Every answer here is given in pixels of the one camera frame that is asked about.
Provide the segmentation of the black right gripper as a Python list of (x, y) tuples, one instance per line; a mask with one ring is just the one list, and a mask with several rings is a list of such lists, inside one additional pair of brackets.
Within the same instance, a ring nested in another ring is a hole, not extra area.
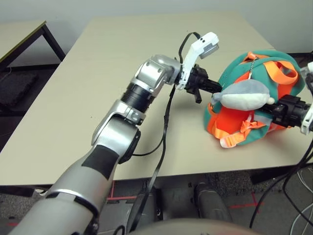
[(285, 95), (277, 104), (265, 104), (259, 111), (273, 116), (272, 122), (283, 127), (300, 127), (306, 114), (306, 102), (293, 95)]

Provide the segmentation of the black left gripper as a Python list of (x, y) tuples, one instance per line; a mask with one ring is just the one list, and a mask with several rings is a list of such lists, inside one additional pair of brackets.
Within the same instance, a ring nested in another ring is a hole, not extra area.
[(200, 90), (210, 93), (219, 93), (222, 91), (222, 85), (208, 79), (206, 70), (201, 68), (198, 64), (195, 64), (190, 72), (185, 90), (187, 93), (193, 94), (195, 102), (200, 104), (202, 102)]

